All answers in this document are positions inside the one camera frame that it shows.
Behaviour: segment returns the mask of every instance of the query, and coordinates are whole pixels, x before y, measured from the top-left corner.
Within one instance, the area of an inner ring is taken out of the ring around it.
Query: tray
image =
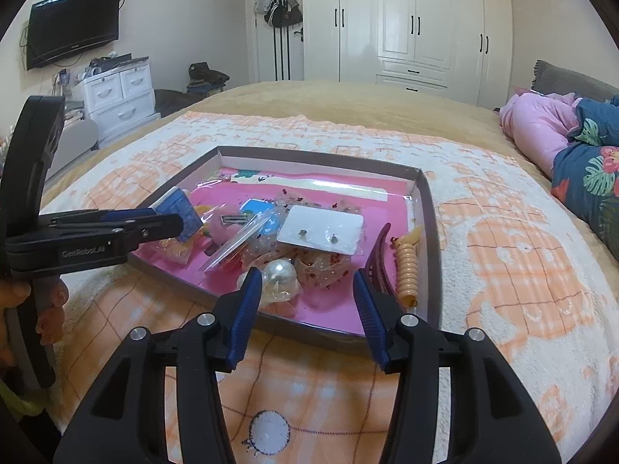
[[[391,204],[386,200],[385,203],[378,204],[374,208],[376,217],[366,219],[369,220],[366,221],[365,233],[367,246],[360,255],[353,257],[353,261],[356,266],[365,264],[378,233],[386,223],[385,219],[392,223],[387,244],[392,236],[397,237],[407,232],[413,222],[422,226],[423,234],[418,247],[419,304],[416,313],[433,327],[440,326],[442,280],[438,230],[428,181],[422,171],[405,165],[342,155],[273,148],[216,147],[163,184],[139,207],[150,206],[174,186],[195,190],[223,169],[250,169],[261,175],[283,177],[274,183],[283,180],[287,184],[290,184],[291,180],[301,183],[302,178],[311,176],[315,179],[316,175],[319,175],[324,176],[325,182],[351,186],[363,184],[369,188],[373,186],[376,190],[387,190],[390,196],[399,196],[406,202],[407,209],[403,210],[400,204]],[[268,186],[260,188],[269,190]],[[305,193],[314,200],[317,197],[315,190],[305,190]],[[328,194],[324,196],[324,200],[329,198]],[[192,193],[192,201],[196,197],[197,195]],[[362,193],[351,200],[367,203],[368,198]],[[395,263],[391,253],[391,248],[385,246],[386,271],[392,279]],[[195,259],[192,255],[187,268],[175,268],[173,263],[153,260],[143,252],[131,254],[129,257],[129,263],[135,268],[209,309],[215,304],[219,294],[234,290],[228,287],[233,284],[231,281],[236,281],[236,276],[222,278],[221,287],[213,287],[208,281],[203,281],[203,274],[196,275],[196,268],[202,265],[204,260],[207,260],[207,256],[199,251]],[[304,293],[299,297],[298,311],[293,319],[259,312],[255,326],[267,333],[309,345],[346,354],[367,355],[363,328],[352,298],[352,274],[337,283],[337,288],[333,288],[333,291],[345,297],[321,308],[320,305],[314,305],[315,295]]]

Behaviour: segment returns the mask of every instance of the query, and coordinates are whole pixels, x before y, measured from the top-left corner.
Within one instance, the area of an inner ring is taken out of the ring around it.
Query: tray rim
[[[443,304],[443,277],[441,269],[441,250],[439,245],[438,227],[432,195],[429,183],[421,169],[409,167],[393,162],[377,161],[347,155],[335,155],[332,153],[319,153],[303,150],[284,150],[281,148],[263,147],[229,147],[217,146],[204,153],[190,165],[179,171],[166,183],[161,185],[155,192],[144,199],[137,208],[149,207],[171,187],[176,186],[187,178],[202,165],[215,157],[240,157],[280,162],[302,163],[348,169],[361,172],[381,174],[383,176],[396,177],[413,181],[419,190],[422,199],[422,211],[426,238],[426,250],[428,254],[428,323],[440,328],[441,309]],[[184,281],[165,270],[142,260],[136,254],[130,253],[128,263],[133,268],[145,273],[147,276],[166,284],[173,290],[179,290],[185,298],[212,309],[217,299],[204,288],[197,287]],[[283,338],[291,339],[306,345],[319,347],[348,355],[370,357],[369,348],[363,335],[348,333],[346,331],[332,330],[316,325],[293,321],[273,314],[258,312],[254,327],[266,333],[271,333]]]

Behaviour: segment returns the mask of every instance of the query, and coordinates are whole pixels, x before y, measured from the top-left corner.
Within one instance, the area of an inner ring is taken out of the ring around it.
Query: orange and white blanket
[[[566,462],[619,387],[619,312],[572,221],[515,160],[442,138],[362,126],[187,113],[118,150],[44,212],[131,208],[217,145],[323,151],[424,170],[436,207],[445,330],[482,327],[536,402]],[[65,428],[131,328],[181,326],[202,311],[126,266],[63,276],[71,295],[56,348],[53,416]],[[246,359],[219,377],[238,462],[376,463],[397,377],[369,361],[252,334]],[[448,446],[441,378],[435,459]],[[169,457],[179,462],[174,371],[166,384]]]

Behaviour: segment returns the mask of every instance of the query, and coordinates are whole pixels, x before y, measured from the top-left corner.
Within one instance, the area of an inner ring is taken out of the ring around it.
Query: pink pillow
[[[501,108],[503,132],[518,149],[552,178],[555,156],[568,145],[568,132],[579,125],[575,94],[541,96],[525,92]]]

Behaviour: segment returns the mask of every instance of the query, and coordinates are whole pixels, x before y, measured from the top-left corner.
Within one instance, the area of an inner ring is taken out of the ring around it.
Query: television
[[[32,5],[26,69],[118,40],[120,0],[45,0]]]

